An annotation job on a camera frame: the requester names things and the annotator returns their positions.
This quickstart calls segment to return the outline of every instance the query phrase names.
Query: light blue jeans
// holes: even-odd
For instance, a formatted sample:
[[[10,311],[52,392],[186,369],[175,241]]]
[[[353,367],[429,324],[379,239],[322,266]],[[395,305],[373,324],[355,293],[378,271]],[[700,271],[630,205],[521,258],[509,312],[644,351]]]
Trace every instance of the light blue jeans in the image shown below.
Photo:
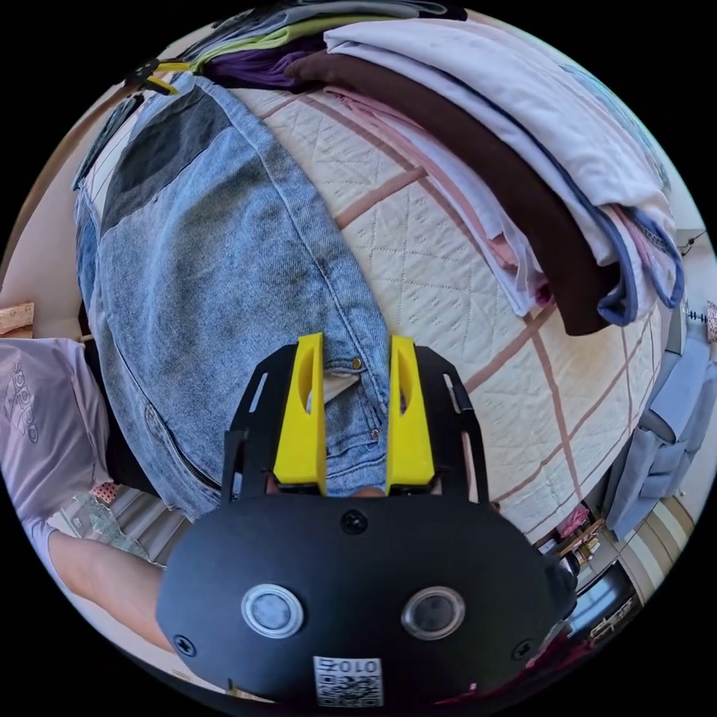
[[[130,448],[168,506],[210,512],[255,366],[323,332],[325,368],[360,375],[326,406],[329,492],[383,486],[390,334],[358,263],[262,121],[204,78],[179,87],[133,128],[99,233],[82,192],[75,212],[79,282]]]

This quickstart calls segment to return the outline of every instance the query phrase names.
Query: qr code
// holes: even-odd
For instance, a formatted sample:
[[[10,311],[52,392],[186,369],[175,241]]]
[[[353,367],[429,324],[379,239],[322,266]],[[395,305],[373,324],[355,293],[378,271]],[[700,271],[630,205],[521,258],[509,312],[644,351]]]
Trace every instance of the qr code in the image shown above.
[[[319,707],[383,707],[380,659],[315,657]]]

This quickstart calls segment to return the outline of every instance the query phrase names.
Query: folded brown shirt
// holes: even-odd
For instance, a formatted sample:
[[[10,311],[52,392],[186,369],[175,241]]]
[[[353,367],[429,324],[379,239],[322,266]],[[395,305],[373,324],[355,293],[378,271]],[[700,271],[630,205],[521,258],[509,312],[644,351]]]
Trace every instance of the folded brown shirt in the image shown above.
[[[285,74],[332,84],[392,107],[423,127],[491,188],[526,235],[570,336],[605,328],[598,302],[619,282],[618,264],[599,267],[563,201],[510,146],[428,87],[366,60],[316,52]]]

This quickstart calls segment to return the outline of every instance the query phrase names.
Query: cable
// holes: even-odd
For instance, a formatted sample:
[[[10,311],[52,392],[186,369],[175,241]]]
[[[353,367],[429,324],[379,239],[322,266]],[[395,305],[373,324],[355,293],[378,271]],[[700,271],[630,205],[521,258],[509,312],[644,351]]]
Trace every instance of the cable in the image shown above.
[[[692,239],[687,240],[687,244],[685,246],[680,247],[680,254],[682,256],[687,256],[689,254],[689,250],[692,248],[692,245],[699,239],[701,236],[705,235],[707,233],[706,229],[703,229],[696,237],[692,237]]]

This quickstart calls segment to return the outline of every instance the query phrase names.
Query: white quilted bedspread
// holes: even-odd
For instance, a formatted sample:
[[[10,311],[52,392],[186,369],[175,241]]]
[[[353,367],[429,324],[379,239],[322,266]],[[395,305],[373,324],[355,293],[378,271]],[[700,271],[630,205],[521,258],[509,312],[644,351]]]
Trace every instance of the white quilted bedspread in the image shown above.
[[[322,90],[233,90],[315,183],[392,332],[451,361],[480,421],[491,499],[536,541],[603,476],[634,430],[661,355],[654,309],[569,338],[554,309],[515,316],[432,180]],[[90,174],[102,209],[133,121]]]

